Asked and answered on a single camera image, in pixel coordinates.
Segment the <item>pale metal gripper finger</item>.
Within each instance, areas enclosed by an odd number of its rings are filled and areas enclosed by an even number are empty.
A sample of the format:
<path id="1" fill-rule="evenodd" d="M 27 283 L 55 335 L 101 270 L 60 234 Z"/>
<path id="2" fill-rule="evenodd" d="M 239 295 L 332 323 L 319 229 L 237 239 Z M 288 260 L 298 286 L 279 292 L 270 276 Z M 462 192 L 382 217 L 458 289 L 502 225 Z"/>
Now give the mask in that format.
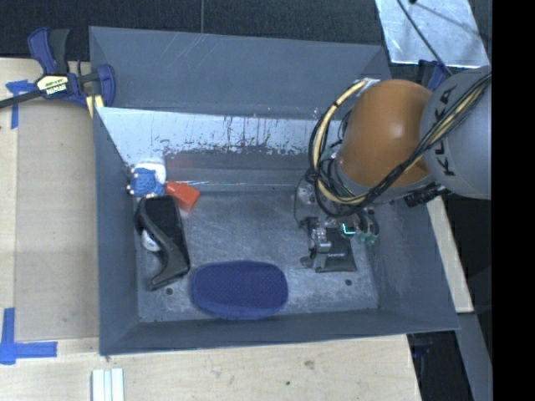
<path id="1" fill-rule="evenodd" d="M 309 258 L 314 261 L 320 254 L 327 252 L 327 232 L 323 227 L 314 228 L 308 235 Z"/>
<path id="2" fill-rule="evenodd" d="M 318 244 L 308 249 L 308 255 L 300 258 L 300 264 L 305 268 L 324 268 L 332 244 L 330 242 Z"/>

